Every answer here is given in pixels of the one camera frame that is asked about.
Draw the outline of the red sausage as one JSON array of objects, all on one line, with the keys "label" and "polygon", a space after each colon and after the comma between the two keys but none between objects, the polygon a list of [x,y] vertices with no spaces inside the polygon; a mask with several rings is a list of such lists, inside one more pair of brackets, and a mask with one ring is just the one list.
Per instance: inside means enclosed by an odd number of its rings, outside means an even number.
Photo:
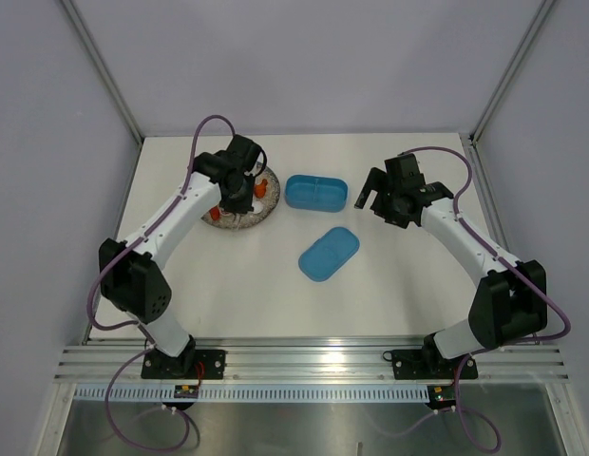
[{"label": "red sausage", "polygon": [[213,207],[209,211],[209,215],[212,221],[217,221],[221,218],[221,212],[217,206]]}]

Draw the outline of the blue lunch box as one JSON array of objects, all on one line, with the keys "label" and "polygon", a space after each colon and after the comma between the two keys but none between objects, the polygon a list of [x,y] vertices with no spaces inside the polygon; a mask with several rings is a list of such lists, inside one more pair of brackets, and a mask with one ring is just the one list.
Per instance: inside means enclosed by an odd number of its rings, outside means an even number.
[{"label": "blue lunch box", "polygon": [[348,194],[348,185],[337,178],[292,175],[286,181],[285,200],[294,209],[337,213]]}]

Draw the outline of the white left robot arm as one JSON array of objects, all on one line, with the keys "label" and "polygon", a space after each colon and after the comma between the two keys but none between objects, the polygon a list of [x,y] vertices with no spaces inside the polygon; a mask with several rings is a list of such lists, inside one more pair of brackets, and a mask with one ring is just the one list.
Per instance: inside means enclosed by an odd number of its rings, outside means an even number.
[{"label": "white left robot arm", "polygon": [[211,209],[252,212],[256,179],[266,165],[262,147],[239,134],[216,153],[192,154],[183,184],[150,220],[122,241],[101,244],[91,292],[131,316],[150,344],[144,360],[155,376],[183,378],[200,367],[195,338],[169,309],[168,259]]}]

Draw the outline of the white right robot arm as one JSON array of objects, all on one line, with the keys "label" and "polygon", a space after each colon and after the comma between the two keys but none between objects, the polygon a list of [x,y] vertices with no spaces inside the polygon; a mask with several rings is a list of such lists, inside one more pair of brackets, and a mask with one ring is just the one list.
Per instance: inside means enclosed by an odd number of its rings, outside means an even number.
[{"label": "white right robot arm", "polygon": [[536,260],[520,261],[466,221],[460,192],[428,183],[413,154],[373,167],[354,204],[368,205],[385,223],[415,224],[436,238],[466,271],[476,288],[466,319],[427,335],[418,367],[443,376],[473,352],[498,349],[547,326],[546,272]]}]

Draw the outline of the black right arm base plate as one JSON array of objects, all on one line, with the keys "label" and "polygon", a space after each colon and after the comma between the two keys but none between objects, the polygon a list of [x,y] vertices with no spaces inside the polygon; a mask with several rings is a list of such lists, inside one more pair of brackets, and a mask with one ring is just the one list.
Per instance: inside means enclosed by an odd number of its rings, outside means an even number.
[{"label": "black right arm base plate", "polygon": [[395,380],[454,380],[463,357],[431,361],[421,349],[384,351],[382,359],[388,362]]}]

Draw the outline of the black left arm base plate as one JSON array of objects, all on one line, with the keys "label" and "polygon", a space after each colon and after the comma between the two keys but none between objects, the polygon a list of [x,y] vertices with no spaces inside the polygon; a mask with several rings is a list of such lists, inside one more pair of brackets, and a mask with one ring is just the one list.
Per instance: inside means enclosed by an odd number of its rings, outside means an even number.
[{"label": "black left arm base plate", "polygon": [[221,380],[226,351],[194,349],[179,357],[169,357],[153,350],[142,361],[142,379],[151,380]]}]

